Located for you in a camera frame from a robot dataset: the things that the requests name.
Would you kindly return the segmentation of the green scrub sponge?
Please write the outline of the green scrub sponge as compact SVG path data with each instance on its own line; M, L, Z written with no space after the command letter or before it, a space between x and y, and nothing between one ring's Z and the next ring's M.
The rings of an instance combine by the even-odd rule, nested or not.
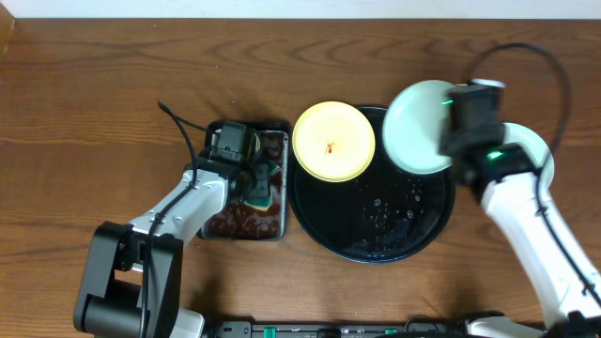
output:
M267 211L274 194L281 190L281 167L273 161L262 161L254 166L254 183L243 203L259 211Z

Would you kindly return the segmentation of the light blue plate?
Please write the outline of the light blue plate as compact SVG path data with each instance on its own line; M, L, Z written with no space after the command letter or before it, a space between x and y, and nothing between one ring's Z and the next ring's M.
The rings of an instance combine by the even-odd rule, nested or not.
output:
M547 143L535 131L512 122L505 122L505 136L503 142L505 144L519 144L529 155L533 164L536 167L544 165L541 182L549 188L555 174L555 162L553 157L545 162L545 158L549 153Z

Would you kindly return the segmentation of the pale green plate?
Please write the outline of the pale green plate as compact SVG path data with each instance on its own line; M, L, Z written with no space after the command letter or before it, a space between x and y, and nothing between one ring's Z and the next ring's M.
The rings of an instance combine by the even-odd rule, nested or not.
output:
M391 103L382 124L382 142L389 159L401 170L430 175L451 166L450 157L439 153L451 100L447 92L455 85L426 80L404 89Z

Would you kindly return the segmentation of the yellow plate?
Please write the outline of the yellow plate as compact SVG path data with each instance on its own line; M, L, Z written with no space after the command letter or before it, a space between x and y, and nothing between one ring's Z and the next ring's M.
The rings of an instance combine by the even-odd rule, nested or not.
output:
M312 177L326 182L349 181L374 158L376 136L358 108L324 101L306 109L293 128L296 160Z

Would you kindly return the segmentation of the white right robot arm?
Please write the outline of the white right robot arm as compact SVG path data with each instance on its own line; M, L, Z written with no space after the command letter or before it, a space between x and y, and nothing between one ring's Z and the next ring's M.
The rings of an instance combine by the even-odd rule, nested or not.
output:
M554 160L536 132L516 123L439 127L438 153L470 188L514 250L551 329L582 320L600 325L600 273L548 190Z

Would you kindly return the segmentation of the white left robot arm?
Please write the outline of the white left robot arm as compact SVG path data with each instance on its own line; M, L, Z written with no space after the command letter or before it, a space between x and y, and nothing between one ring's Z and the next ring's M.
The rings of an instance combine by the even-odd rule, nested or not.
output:
M90 242L73 314L95 337L199 337L205 318L180 305L183 251L236 200L259 199L270 177L266 146L207 146L155 207L127 224L105 222Z

